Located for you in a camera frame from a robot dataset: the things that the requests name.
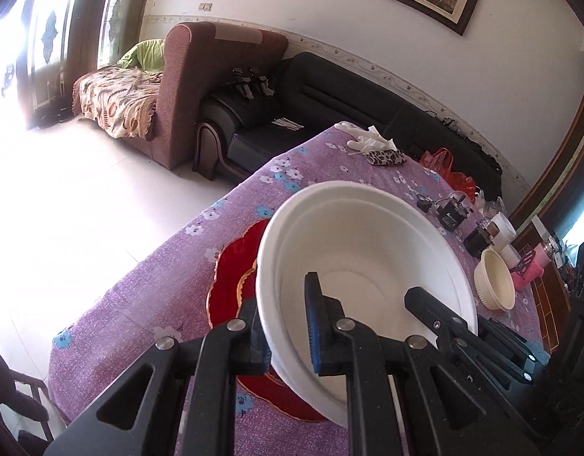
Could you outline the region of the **white foam bowl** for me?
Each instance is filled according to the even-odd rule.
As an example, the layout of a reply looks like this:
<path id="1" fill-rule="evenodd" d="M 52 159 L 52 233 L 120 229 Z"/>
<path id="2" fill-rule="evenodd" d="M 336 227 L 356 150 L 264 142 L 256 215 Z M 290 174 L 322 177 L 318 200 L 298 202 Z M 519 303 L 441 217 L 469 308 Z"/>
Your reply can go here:
<path id="1" fill-rule="evenodd" d="M 319 276 L 322 292 L 345 315 L 376 334 L 404 340 L 435 334 L 408 312 L 404 295 L 421 286 L 477 331 L 470 281 L 435 225 L 383 190 L 349 181 L 305 187 L 268 222 L 257 258 L 256 296 L 271 365 L 292 391 L 333 423 L 347 426 L 344 378 L 312 368 L 304 278 Z"/>

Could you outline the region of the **small red gold-rimmed plate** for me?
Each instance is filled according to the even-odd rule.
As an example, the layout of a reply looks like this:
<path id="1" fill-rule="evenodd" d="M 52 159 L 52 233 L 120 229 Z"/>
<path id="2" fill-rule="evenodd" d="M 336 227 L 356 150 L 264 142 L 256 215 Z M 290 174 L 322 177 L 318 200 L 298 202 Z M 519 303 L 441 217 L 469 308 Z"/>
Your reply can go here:
<path id="1" fill-rule="evenodd" d="M 254 299 L 256 296 L 256 273 L 257 266 L 254 264 L 239 279 L 236 288 L 237 311 L 240 311 L 242 305 L 247 299 Z"/>

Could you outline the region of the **large red glass plate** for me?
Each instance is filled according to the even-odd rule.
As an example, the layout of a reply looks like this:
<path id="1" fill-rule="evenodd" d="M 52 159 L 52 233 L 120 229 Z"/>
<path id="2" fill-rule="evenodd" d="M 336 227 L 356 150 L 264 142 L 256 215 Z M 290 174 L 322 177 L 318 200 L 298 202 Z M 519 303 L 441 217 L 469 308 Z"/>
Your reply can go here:
<path id="1" fill-rule="evenodd" d="M 209 326 L 214 328 L 237 317 L 236 288 L 240 277 L 256 263 L 260 242 L 268 225 L 261 219 L 238 239 L 227 244 L 215 262 L 215 278 L 206 298 Z M 279 412 L 303 422 L 324 422 L 326 418 L 296 395 L 272 367 L 261 377 L 240 376 L 238 384 Z"/>

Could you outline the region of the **purple floral tablecloth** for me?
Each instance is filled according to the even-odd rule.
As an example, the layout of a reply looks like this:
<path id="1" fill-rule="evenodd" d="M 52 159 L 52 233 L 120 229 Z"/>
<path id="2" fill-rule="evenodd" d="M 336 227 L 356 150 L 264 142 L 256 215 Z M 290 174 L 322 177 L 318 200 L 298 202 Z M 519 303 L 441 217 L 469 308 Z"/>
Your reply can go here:
<path id="1" fill-rule="evenodd" d="M 49 367 L 51 400 L 72 422 L 157 339 L 203 337 L 209 330 L 206 297 L 218 254 L 254 223 L 270 218 L 301 188 L 328 180 L 374 186 L 414 205 L 421 193 L 440 199 L 451 192 L 436 173 L 416 161 L 379 167 L 347 147 L 350 135 L 329 128 L 272 160 L 203 210 L 109 290 L 76 324 L 54 338 Z M 519 291 L 511 312 L 495 317 L 542 346 L 533 292 Z M 236 455 L 347 455 L 347 431 L 331 422 L 303 422 L 240 388 Z"/>

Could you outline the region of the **pink knit-sleeved thermos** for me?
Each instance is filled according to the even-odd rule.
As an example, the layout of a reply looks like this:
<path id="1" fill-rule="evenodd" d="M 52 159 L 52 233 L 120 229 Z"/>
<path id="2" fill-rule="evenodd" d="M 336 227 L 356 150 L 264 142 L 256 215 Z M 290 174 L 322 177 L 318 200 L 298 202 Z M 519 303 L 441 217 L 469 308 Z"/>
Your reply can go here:
<path id="1" fill-rule="evenodd" d="M 525 247 L 521 252 L 517 252 L 519 261 L 510 270 L 514 288 L 520 290 L 536 278 L 540 278 L 546 266 L 551 263 L 555 250 L 551 243 L 542 242 L 534 248 Z"/>

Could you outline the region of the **black phone stand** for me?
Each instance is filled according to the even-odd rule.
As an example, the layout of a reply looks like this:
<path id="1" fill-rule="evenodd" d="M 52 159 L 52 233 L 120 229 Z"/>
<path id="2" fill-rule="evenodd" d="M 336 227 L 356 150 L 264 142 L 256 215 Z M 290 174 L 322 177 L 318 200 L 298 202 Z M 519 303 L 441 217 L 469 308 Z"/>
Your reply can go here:
<path id="1" fill-rule="evenodd" d="M 533 248 L 527 247 L 519 253 L 519 261 L 510 268 L 512 273 L 519 276 L 524 276 L 530 265 L 533 263 L 536 251 Z"/>

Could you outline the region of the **small black adapter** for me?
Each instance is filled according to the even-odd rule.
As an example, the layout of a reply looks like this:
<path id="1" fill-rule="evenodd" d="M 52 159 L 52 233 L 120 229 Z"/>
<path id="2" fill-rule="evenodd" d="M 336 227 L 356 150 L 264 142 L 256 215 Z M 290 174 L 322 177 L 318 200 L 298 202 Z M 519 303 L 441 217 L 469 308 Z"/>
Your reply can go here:
<path id="1" fill-rule="evenodd" d="M 416 195 L 416 207 L 418 207 L 419 210 L 423 211 L 424 213 L 429 213 L 433 207 L 433 201 L 427 196 L 418 193 Z"/>

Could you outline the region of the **black round device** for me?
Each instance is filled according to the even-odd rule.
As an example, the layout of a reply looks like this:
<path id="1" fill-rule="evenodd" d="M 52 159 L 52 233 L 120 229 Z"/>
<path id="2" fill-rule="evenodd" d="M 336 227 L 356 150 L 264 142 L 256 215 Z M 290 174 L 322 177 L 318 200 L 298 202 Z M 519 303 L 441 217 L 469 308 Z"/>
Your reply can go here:
<path id="1" fill-rule="evenodd" d="M 435 211 L 440 224 L 448 232 L 454 232 L 473 209 L 467 193 L 452 192 L 435 204 Z"/>

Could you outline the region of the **dark bottle with cork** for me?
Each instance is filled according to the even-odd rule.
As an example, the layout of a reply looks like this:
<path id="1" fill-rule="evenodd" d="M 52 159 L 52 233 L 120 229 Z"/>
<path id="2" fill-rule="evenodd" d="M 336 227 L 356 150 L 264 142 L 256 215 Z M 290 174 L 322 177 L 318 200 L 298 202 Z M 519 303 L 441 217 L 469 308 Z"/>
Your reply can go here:
<path id="1" fill-rule="evenodd" d="M 464 239 L 463 245 L 474 258 L 480 258 L 483 250 L 493 244 L 495 237 L 500 233 L 500 228 L 494 221 L 482 221 Z"/>

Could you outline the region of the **leopard print pouch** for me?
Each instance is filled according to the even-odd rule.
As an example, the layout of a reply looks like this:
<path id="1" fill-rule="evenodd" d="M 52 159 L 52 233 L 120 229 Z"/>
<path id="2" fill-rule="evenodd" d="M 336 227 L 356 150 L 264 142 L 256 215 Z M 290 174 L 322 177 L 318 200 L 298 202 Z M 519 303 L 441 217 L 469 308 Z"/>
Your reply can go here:
<path id="1" fill-rule="evenodd" d="M 368 151 L 364 158 L 373 166 L 399 166 L 406 162 L 404 153 L 398 149 Z"/>

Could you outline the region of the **white gloves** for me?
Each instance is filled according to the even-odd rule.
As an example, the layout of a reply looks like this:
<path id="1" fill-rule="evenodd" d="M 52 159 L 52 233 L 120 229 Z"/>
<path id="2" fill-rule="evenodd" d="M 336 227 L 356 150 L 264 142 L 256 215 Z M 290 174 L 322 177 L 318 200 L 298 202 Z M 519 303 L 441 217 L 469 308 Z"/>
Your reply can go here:
<path id="1" fill-rule="evenodd" d="M 353 151 L 360 152 L 360 154 L 398 150 L 394 141 L 381 136 L 375 126 L 371 126 L 366 130 L 351 122 L 337 122 L 334 128 L 350 135 L 351 140 L 347 141 L 347 147 Z"/>

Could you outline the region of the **red plastic bag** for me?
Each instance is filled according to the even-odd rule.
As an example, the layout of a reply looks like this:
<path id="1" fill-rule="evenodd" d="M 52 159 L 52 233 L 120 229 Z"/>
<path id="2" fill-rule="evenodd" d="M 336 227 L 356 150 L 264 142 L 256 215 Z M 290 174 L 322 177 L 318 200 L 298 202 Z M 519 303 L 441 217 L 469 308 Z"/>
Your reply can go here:
<path id="1" fill-rule="evenodd" d="M 419 163 L 437 173 L 453 190 L 465 193 L 471 203 L 475 202 L 477 185 L 474 179 L 462 172 L 454 171 L 454 156 L 445 147 L 440 147 L 435 154 L 425 151 Z"/>

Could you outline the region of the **black leather sofa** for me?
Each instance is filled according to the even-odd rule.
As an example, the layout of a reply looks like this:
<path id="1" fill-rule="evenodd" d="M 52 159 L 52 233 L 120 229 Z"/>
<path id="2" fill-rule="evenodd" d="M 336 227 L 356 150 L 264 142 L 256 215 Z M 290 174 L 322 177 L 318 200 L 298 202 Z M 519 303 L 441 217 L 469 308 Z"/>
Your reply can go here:
<path id="1" fill-rule="evenodd" d="M 444 147 L 487 200 L 502 195 L 499 163 L 449 120 L 310 52 L 278 62 L 269 76 L 237 69 L 203 98 L 194 168 L 207 179 L 222 173 L 241 181 L 342 120 L 376 127 L 415 161 Z"/>

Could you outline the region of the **floral blanket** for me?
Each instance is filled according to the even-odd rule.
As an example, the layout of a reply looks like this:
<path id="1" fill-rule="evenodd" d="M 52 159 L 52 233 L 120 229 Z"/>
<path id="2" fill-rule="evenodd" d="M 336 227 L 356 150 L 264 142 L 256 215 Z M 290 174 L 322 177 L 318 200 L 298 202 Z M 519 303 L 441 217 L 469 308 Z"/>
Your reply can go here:
<path id="1" fill-rule="evenodd" d="M 72 112 L 97 123 L 111 138 L 151 141 L 161 73 L 106 66 L 73 85 Z"/>

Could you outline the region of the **green pillow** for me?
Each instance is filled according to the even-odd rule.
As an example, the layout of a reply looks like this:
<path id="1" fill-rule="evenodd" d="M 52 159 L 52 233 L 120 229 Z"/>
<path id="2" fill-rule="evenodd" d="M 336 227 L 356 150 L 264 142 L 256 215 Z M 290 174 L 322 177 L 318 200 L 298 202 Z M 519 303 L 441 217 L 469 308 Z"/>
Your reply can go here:
<path id="1" fill-rule="evenodd" d="M 117 66 L 125 69 L 140 68 L 150 74 L 161 73 L 165 66 L 164 44 L 163 39 L 138 42 L 118 60 Z"/>

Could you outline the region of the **wooden glass door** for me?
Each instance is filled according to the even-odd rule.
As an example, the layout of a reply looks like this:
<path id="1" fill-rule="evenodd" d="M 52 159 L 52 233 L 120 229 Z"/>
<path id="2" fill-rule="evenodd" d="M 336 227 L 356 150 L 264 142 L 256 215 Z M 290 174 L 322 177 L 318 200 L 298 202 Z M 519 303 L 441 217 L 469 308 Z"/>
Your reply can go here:
<path id="1" fill-rule="evenodd" d="M 137 42 L 146 1 L 5 0 L 0 116 L 28 130 L 69 119 L 74 83 Z"/>

